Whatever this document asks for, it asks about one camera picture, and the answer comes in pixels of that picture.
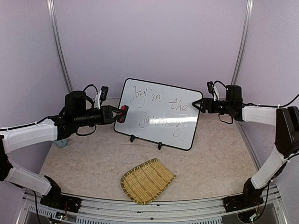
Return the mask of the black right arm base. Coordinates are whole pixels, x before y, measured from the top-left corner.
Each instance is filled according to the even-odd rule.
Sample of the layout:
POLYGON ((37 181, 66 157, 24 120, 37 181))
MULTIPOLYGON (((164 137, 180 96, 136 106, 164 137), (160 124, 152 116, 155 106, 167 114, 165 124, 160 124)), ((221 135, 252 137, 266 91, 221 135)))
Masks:
POLYGON ((262 192, 266 187, 267 185, 261 189, 255 189, 249 178, 241 194, 223 198, 225 211, 232 212, 263 204, 262 192))

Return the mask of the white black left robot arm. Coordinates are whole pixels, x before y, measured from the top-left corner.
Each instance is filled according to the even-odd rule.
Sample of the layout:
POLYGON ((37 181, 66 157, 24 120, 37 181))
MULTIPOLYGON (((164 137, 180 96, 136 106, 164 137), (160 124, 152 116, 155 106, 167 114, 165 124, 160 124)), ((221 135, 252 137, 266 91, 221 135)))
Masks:
POLYGON ((104 87, 97 93, 95 100, 87 96, 85 91, 72 91, 65 96, 65 105, 58 115, 31 124, 1 128, 0 180, 37 192, 53 206, 62 207, 65 196, 54 180, 19 166, 9 159, 8 154, 38 143, 65 140, 73 134, 78 135, 81 127, 123 123, 128 106, 116 108, 102 105, 107 98, 107 91, 107 87, 104 87))

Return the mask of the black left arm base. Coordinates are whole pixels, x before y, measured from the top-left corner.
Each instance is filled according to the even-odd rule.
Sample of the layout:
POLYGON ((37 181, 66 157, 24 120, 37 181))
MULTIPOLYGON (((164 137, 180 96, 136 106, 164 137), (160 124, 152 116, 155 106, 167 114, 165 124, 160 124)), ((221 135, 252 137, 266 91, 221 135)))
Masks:
POLYGON ((44 176, 51 185, 51 189, 45 196, 42 196, 40 204, 51 208, 78 213, 81 206, 81 199, 73 196, 62 194, 59 185, 50 177, 44 176))

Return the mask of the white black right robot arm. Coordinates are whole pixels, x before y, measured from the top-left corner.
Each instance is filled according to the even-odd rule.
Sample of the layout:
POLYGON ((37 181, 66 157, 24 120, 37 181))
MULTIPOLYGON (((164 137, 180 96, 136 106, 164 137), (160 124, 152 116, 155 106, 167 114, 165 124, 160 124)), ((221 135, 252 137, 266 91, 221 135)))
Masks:
POLYGON ((114 130, 159 145, 190 150, 200 113, 228 115, 232 121, 267 125, 266 134, 257 135, 264 148, 272 145, 273 150, 249 180, 251 188, 263 189, 299 150, 298 108, 291 104, 245 104, 237 85, 226 87, 224 99, 220 99, 214 83, 209 83, 208 89, 211 98, 203 97, 200 91, 129 79, 119 102, 128 106, 128 113, 125 119, 115 123, 114 130), (270 134, 274 134, 272 144, 270 134))

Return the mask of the white whiteboard black frame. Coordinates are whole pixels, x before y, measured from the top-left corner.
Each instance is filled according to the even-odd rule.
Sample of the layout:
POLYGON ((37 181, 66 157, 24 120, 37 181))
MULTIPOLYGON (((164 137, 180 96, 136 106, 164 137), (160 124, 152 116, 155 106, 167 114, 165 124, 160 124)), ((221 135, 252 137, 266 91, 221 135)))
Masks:
POLYGON ((199 120, 199 110, 192 102, 202 98, 197 90, 128 78, 119 106, 127 105, 129 109, 125 122, 115 122, 114 130, 188 151, 199 120))

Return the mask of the red bone-shaped eraser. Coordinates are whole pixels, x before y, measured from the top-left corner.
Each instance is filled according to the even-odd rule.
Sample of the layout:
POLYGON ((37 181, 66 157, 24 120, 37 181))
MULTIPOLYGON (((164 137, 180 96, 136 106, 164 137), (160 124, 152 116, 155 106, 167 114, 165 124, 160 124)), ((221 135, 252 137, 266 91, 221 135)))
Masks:
POLYGON ((125 122, 128 109, 129 109, 129 107, 127 105, 123 105, 120 108, 121 112, 119 113, 120 118, 117 120, 118 123, 124 123, 125 122))

